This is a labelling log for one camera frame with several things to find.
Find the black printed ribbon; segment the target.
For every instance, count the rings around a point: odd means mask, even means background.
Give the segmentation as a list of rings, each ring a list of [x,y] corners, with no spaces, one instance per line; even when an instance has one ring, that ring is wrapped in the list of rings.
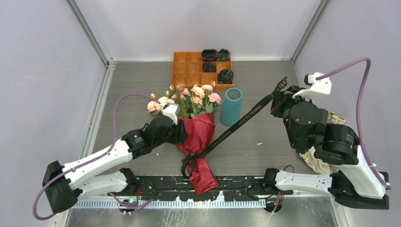
[[[200,154],[192,152],[182,160],[181,173],[184,178],[189,179],[194,171],[196,160],[202,158],[210,153],[216,146],[218,146],[227,137],[233,134],[236,130],[242,127],[246,122],[253,118],[258,112],[261,111],[267,104],[273,100],[273,93],[262,98],[246,115],[235,122],[230,128],[228,128],[223,134],[221,134],[216,140],[208,145]]]

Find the pink flower bouquet red wrap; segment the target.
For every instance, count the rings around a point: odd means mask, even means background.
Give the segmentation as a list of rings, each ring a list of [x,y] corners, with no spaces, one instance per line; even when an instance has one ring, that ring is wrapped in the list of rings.
[[[218,181],[204,158],[200,157],[203,150],[212,143],[215,133],[214,113],[221,104],[221,97],[215,90],[216,82],[188,88],[184,83],[171,85],[165,95],[152,100],[147,105],[150,114],[162,113],[161,103],[177,104],[180,107],[178,117],[184,121],[188,138],[178,148],[193,159],[185,163],[184,172],[196,195],[201,195],[218,186]]]

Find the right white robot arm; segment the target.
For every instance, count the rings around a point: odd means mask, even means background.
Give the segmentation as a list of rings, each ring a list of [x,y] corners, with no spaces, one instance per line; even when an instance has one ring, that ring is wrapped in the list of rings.
[[[300,87],[275,90],[267,96],[270,113],[281,118],[292,149],[304,154],[314,149],[314,157],[338,168],[332,174],[296,174],[267,168],[262,180],[268,194],[306,191],[333,198],[354,209],[388,210],[389,197],[382,180],[388,173],[375,175],[362,151],[362,141],[354,130],[328,122],[328,111],[297,95]]]

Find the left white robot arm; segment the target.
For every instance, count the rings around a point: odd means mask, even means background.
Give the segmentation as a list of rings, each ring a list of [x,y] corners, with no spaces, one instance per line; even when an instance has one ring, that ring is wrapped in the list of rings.
[[[143,128],[129,131],[113,146],[86,158],[64,165],[59,161],[50,163],[42,185],[52,212],[61,213],[79,200],[99,194],[135,194],[139,182],[129,168],[122,168],[110,175],[101,173],[149,154],[163,143],[184,144],[187,138],[183,119],[175,121],[161,115]]]

